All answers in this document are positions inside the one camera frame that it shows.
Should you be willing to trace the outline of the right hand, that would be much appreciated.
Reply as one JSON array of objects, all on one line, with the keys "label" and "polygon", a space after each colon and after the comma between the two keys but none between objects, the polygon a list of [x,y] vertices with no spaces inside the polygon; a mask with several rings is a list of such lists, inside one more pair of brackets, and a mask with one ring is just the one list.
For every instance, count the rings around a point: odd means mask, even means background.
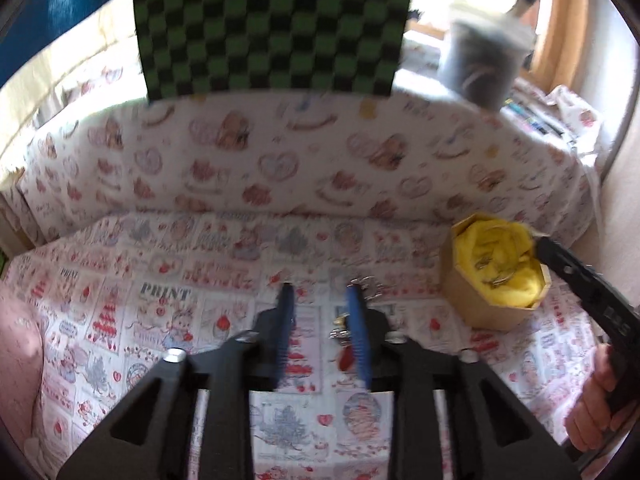
[{"label": "right hand", "polygon": [[612,367],[612,354],[609,344],[598,345],[593,355],[593,370],[564,422],[568,440],[580,452],[597,450],[603,445],[608,430],[617,431],[639,417],[637,402],[616,413],[608,406],[608,395],[618,382]]}]

